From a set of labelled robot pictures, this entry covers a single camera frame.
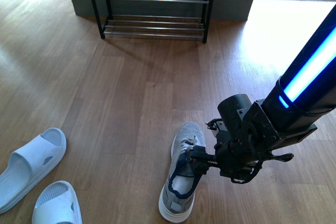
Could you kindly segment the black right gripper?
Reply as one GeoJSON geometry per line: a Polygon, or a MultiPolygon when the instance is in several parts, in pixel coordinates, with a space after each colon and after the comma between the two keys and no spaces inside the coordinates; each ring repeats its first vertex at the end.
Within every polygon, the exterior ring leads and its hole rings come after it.
{"type": "Polygon", "coordinates": [[[288,162],[292,153],[273,155],[273,144],[280,140],[278,132],[258,102],[245,94],[233,95],[217,107],[225,129],[216,134],[215,161],[205,160],[206,147],[195,145],[186,152],[193,159],[193,172],[206,175],[210,167],[218,167],[220,175],[232,183],[246,184],[262,169],[263,162],[288,162]]]}

